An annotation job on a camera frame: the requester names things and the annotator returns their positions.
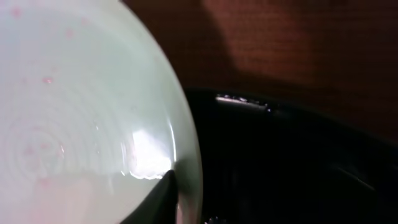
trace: white plate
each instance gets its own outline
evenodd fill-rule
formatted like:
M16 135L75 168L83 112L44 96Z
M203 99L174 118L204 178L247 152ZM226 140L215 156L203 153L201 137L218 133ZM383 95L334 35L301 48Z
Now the white plate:
M0 0L0 223L120 222L181 159L195 223L198 150L170 64L122 3Z

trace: dish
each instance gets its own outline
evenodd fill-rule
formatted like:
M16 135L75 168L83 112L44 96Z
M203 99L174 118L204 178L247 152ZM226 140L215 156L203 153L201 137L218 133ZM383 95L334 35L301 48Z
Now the dish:
M1 1L0 122L0 223L120 222L179 160L182 220L199 218L189 107L118 1Z

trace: wooden table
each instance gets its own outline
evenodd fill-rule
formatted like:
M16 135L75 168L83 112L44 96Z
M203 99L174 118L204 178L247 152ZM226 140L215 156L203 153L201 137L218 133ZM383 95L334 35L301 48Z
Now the wooden table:
M398 1L125 2L183 86L280 98L398 142Z

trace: white bowl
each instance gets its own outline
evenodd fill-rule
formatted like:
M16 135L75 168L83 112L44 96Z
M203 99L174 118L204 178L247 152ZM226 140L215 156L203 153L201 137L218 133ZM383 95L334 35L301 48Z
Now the white bowl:
M180 193L182 222L196 223L190 110L122 3L0 0L0 223L120 222L181 159L179 184L195 186Z

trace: brown wooden surface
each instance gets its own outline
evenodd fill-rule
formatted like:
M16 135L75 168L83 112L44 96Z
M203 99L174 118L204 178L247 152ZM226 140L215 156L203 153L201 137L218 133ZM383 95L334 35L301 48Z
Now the brown wooden surface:
M126 4L183 86L280 98L398 142L398 1Z

